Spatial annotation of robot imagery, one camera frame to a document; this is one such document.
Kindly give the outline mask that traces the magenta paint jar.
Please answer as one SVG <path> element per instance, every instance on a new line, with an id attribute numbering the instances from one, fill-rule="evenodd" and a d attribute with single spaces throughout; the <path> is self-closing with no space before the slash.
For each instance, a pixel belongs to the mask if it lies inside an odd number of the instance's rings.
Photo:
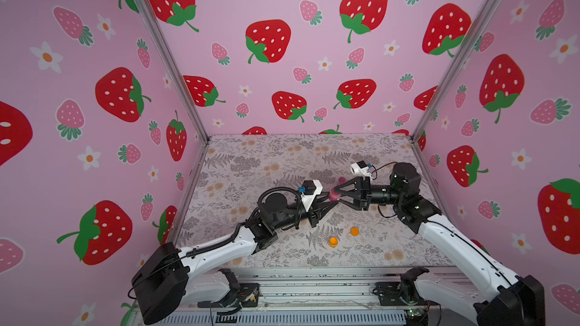
<path id="1" fill-rule="evenodd" d="M 329 201 L 335 202 L 341 198 L 341 195 L 338 194 L 335 190 L 331 189 L 329 192 Z"/>

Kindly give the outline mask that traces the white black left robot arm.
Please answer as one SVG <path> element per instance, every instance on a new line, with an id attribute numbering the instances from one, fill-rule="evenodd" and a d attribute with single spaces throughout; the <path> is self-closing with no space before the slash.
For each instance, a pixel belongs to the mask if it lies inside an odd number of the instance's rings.
<path id="1" fill-rule="evenodd" d="M 156 324 L 173 313 L 193 293 L 195 278 L 268 248 L 278 230 L 299 229 L 302 220 L 316 226 L 336 205 L 313 181 L 297 190 L 274 187 L 258 197 L 255 210 L 231 234 L 190 247 L 159 246 L 131 280 L 143 323 Z"/>

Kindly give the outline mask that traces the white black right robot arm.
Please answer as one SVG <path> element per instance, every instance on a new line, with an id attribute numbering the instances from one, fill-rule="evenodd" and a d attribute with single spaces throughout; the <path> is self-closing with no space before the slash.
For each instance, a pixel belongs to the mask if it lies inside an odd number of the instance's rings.
<path id="1" fill-rule="evenodd" d="M 370 165 L 351 166 L 353 178 L 334 188 L 353 210 L 390 205 L 399 221 L 437 247 L 473 285 L 465 288 L 415 267 L 400 277 L 406 303 L 425 300 L 470 320 L 475 325 L 544 325 L 545 289 L 533 276 L 519 276 L 489 256 L 452 225 L 420 194 L 421 175 L 415 166 L 394 164 L 387 185 L 372 182 Z"/>

